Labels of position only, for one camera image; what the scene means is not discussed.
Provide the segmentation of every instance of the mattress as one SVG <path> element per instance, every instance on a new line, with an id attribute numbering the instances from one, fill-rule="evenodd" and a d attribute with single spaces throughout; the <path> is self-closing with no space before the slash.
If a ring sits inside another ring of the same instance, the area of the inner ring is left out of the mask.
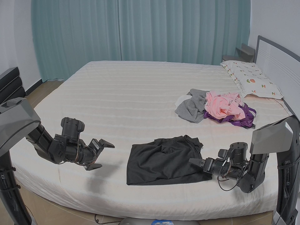
<path id="1" fill-rule="evenodd" d="M 97 159 L 103 167 L 85 171 L 72 163 L 56 165 L 40 158 L 25 139 L 11 159 L 16 177 L 32 192 L 66 207 L 115 217 L 202 220 L 271 211 L 276 206 L 276 154 L 270 154 L 264 182 L 252 193 L 238 187 L 225 192 L 216 177 L 210 181 L 160 186 L 126 185 L 126 165 L 132 144 L 187 134 L 203 143 L 202 156 L 216 158 L 231 143 L 250 145 L 253 129 L 205 119 L 198 124 L 178 117 L 174 103 L 191 88 L 238 92 L 222 66 L 170 62 L 89 62 L 35 108 L 47 131 L 61 134 L 63 117 L 85 123 L 80 138 L 105 139 Z M 256 109 L 257 128 L 289 116 L 275 99 L 247 96 Z M 222 183 L 224 189 L 235 184 Z"/>

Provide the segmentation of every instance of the white wall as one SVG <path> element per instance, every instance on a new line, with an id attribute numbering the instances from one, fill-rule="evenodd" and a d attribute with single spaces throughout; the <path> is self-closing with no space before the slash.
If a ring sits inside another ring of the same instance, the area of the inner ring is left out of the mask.
<path id="1" fill-rule="evenodd" d="M 251 0 L 250 47 L 258 35 L 300 55 L 300 0 Z"/>
<path id="2" fill-rule="evenodd" d="M 0 0 L 0 74 L 18 67 L 25 90 L 41 79 L 31 29 L 31 0 Z"/>

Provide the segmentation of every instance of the black baseboard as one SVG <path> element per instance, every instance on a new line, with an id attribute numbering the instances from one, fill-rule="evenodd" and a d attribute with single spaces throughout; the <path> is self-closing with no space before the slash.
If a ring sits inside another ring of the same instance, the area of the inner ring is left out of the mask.
<path id="1" fill-rule="evenodd" d="M 33 84 L 30 88 L 26 90 L 26 96 L 31 94 L 39 85 L 41 85 L 43 82 L 42 80 L 38 80 L 35 84 Z"/>

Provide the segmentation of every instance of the curtain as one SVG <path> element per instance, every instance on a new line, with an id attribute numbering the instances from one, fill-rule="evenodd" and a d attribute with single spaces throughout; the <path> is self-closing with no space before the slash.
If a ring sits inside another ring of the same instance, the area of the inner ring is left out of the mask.
<path id="1" fill-rule="evenodd" d="M 121 60 L 118 0 L 32 0 L 32 32 L 43 81 Z"/>
<path id="2" fill-rule="evenodd" d="M 218 65 L 248 43 L 250 0 L 119 0 L 123 60 Z"/>
<path id="3" fill-rule="evenodd" d="M 217 65 L 249 28 L 250 0 L 32 0 L 43 81 L 99 60 Z"/>

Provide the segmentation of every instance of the pink clothing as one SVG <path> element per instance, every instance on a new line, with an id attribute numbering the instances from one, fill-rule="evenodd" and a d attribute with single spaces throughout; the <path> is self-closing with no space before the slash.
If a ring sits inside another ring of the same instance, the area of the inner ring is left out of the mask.
<path id="1" fill-rule="evenodd" d="M 222 119 L 228 115 L 234 115 L 232 120 L 241 120 L 245 118 L 242 108 L 244 106 L 239 93 L 221 94 L 219 91 L 210 90 L 206 93 L 207 102 L 205 110 L 214 118 Z"/>

